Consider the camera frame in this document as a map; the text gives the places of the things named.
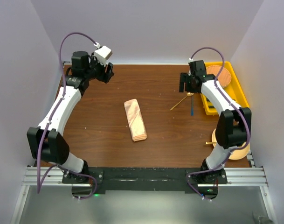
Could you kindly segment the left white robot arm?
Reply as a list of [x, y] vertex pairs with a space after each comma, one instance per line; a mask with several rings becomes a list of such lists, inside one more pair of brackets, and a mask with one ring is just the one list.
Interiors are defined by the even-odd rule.
[[111, 55], [112, 51], [106, 46], [91, 54], [86, 51], [74, 52], [71, 66], [64, 71], [54, 104], [37, 127], [28, 129], [29, 147], [32, 157], [37, 161], [38, 183], [43, 181], [42, 161], [59, 166], [67, 177], [73, 177], [78, 183], [90, 180], [87, 162], [70, 152], [63, 133], [73, 109], [89, 87], [90, 80], [108, 83], [114, 75], [113, 64], [108, 61]]

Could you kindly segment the peach satin napkin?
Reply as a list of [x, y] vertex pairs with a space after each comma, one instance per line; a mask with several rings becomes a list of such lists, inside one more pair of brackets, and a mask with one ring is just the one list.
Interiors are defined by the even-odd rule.
[[146, 128], [138, 101], [136, 99], [125, 101], [124, 108], [133, 142], [146, 140]]

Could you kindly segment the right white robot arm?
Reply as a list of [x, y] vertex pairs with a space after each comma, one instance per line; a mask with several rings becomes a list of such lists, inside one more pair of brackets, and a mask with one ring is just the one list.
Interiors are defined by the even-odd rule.
[[251, 110], [241, 107], [225, 92], [215, 75], [208, 74], [203, 60], [190, 61], [189, 72], [180, 74], [179, 91], [201, 93], [217, 110], [216, 146], [203, 161], [199, 171], [187, 175], [211, 183], [222, 174], [230, 155], [249, 143]]

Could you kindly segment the blue handled utensil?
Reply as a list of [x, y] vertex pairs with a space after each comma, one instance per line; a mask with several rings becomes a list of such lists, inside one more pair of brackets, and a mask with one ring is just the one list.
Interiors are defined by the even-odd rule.
[[191, 96], [191, 116], [194, 115], [194, 95]]

